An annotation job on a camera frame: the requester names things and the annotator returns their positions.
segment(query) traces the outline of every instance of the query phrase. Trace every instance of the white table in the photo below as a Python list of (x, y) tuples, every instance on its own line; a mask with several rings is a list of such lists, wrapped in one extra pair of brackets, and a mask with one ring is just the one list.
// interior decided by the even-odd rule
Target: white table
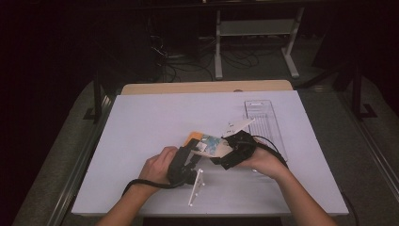
[[(191, 131), (221, 136), (229, 121), (242, 117), (246, 100), (270, 100), (288, 155), (288, 166), (331, 215), (348, 210), (329, 170), (296, 91), (168, 93), (118, 96), (72, 212), (103, 215), (135, 179), (145, 160), (164, 146), (183, 145)], [(192, 207), (192, 186), (161, 190), (141, 216), (283, 216), (290, 211), (277, 184), (250, 169), (224, 170), (202, 158), (204, 186)]]

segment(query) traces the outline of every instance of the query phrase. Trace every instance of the black cable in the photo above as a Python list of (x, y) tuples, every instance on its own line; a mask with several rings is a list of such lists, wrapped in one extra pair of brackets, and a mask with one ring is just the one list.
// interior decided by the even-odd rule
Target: black cable
[(273, 143), (270, 139), (268, 139), (268, 138), (266, 138), (266, 137), (262, 137), (262, 136), (257, 136), (257, 135), (254, 135), (254, 136), (252, 136), (252, 137), (258, 137), (258, 138), (265, 139), (267, 142), (269, 142), (269, 143), (273, 146), (273, 148), (275, 149), (275, 151), (279, 153), (279, 150), (277, 149), (276, 145), (274, 145), (274, 143)]
[(261, 149), (263, 149), (263, 150), (265, 150), (265, 151), (267, 151), (267, 152), (273, 154), (273, 156), (275, 156), (275, 157), (279, 160), (279, 162), (281, 162), (282, 165), (284, 165), (284, 166), (288, 169), (287, 162), (286, 162), (285, 159), (281, 156), (281, 154), (278, 153), (278, 152), (276, 152), (275, 150), (271, 149), (271, 148), (268, 147), (267, 145), (264, 145), (264, 144), (259, 143), (259, 142), (256, 142), (256, 141), (255, 141), (256, 144), (255, 144), (255, 143), (252, 143), (252, 142), (248, 142), (248, 141), (236, 141), (236, 143), (237, 143), (237, 144), (248, 144), (248, 145), (251, 145), (251, 146), (254, 146), (254, 147), (259, 147), (259, 148), (261, 148)]
[(185, 184), (185, 181), (187, 180), (187, 177), (185, 177), (183, 180), (181, 180), (181, 182), (176, 183), (174, 185), (158, 184), (156, 182), (152, 182), (152, 181), (144, 180), (144, 179), (134, 179), (133, 181), (129, 182), (129, 184), (127, 184), (127, 186), (124, 188), (122, 196), (126, 193), (127, 190), (129, 190), (129, 188), (132, 185), (141, 184), (141, 185), (154, 186), (154, 187), (163, 188), (163, 189), (173, 189), (178, 186), (183, 186)]
[(352, 202), (349, 200), (349, 198), (346, 196), (346, 194), (345, 194), (343, 191), (341, 191), (341, 195), (343, 196), (343, 199), (346, 201), (346, 203), (347, 203), (348, 206), (349, 206), (349, 209), (350, 209), (350, 210), (352, 211), (352, 213), (353, 213), (353, 217), (355, 218), (355, 225), (356, 225), (356, 226), (360, 226), (360, 224), (359, 224), (358, 213), (356, 213), (355, 207), (353, 207)]

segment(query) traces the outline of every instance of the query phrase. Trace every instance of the gray floor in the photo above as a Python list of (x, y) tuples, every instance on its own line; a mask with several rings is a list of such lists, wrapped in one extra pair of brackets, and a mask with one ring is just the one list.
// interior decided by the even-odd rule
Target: gray floor
[[(245, 59), (238, 59), (239, 56), (253, 54), (250, 46), (246, 46), (249, 50), (244, 52), (234, 52), (235, 55), (224, 52), (225, 57), (240, 61), (240, 63), (234, 63), (226, 61), (226, 58), (222, 60), (224, 80), (287, 79), (293, 85), (298, 85), (323, 71), (311, 66), (320, 40), (299, 39), (295, 43), (292, 56), (299, 70), (298, 79), (291, 78), (282, 55), (276, 48), (282, 43), (281, 40), (263, 41), (266, 41), (266, 44), (260, 46), (255, 52), (258, 54), (257, 57), (247, 56)], [(207, 55), (201, 62), (196, 63), (208, 66), (208, 62), (211, 62), (207, 69), (210, 73), (214, 73), (212, 59), (212, 55)], [(244, 65), (249, 62), (256, 64), (257, 59), (260, 62), (258, 65), (250, 67)], [(184, 71), (177, 70), (179, 79), (175, 79), (175, 82), (211, 80), (209, 73), (199, 70), (199, 67), (179, 65), (179, 68)], [(167, 67), (167, 70), (169, 73), (174, 73), (170, 67)], [(332, 90), (333, 78), (326, 79), (310, 89), (298, 91), (326, 160), (337, 184), (352, 202), (359, 217), (359, 225), (398, 225), (399, 203), (375, 163), (358, 124), (347, 110), (346, 102), (350, 100), (350, 89), (344, 93)], [(364, 126), (369, 128), (381, 152), (390, 160), (392, 168), (396, 172), (399, 171), (396, 165), (399, 163), (398, 118), (384, 103), (378, 89), (366, 79), (363, 80), (362, 100), (372, 105), (378, 115), (378, 118), (365, 120)], [(91, 107), (93, 107), (92, 85), (88, 84), (76, 100), (14, 225), (47, 224), (56, 207), (58, 197), (65, 192), (62, 188), (70, 177), (74, 163), (90, 131), (94, 128), (92, 121), (83, 120), (86, 110)], [(350, 215), (336, 217), (336, 219), (343, 226), (355, 225), (355, 216), (352, 211)], [(98, 218), (84, 218), (67, 213), (62, 225), (93, 225), (97, 220)], [(282, 220), (284, 225), (295, 225), (289, 217), (284, 217)], [(139, 225), (140, 218), (134, 224)]]

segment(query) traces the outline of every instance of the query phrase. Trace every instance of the small object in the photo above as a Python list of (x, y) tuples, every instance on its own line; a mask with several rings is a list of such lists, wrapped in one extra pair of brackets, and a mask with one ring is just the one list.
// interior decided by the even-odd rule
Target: small object
[(193, 191), (191, 192), (190, 200), (188, 201), (189, 206), (193, 206), (194, 200), (199, 195), (200, 188), (202, 186), (205, 186), (205, 183), (203, 183), (203, 175), (202, 174), (203, 174), (203, 170), (199, 169), (198, 173), (197, 173), (196, 183), (194, 183)]

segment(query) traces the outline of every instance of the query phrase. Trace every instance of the transparent plastic tray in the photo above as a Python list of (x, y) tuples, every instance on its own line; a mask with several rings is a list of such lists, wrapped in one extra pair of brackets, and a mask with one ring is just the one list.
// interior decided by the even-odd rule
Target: transparent plastic tray
[[(268, 100), (245, 101), (244, 119), (255, 119), (255, 121), (246, 127), (245, 131), (253, 136), (265, 137), (270, 140), (281, 153), (285, 161), (288, 161), (287, 153), (284, 149), (279, 124), (272, 106)], [(276, 149), (269, 141), (257, 137), (261, 142), (272, 149)]]

